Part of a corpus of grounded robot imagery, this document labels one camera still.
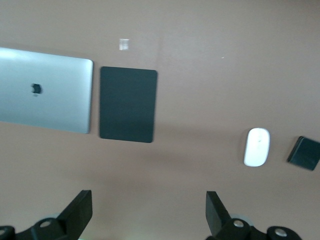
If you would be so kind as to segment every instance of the white mouse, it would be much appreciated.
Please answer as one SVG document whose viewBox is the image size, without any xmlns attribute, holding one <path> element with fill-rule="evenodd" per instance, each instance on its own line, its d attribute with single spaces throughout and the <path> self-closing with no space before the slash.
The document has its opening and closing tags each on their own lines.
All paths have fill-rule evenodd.
<svg viewBox="0 0 320 240">
<path fill-rule="evenodd" d="M 270 134 L 267 129 L 253 128 L 249 131 L 246 141 L 244 164 L 258 167 L 267 160 L 270 146 Z"/>
</svg>

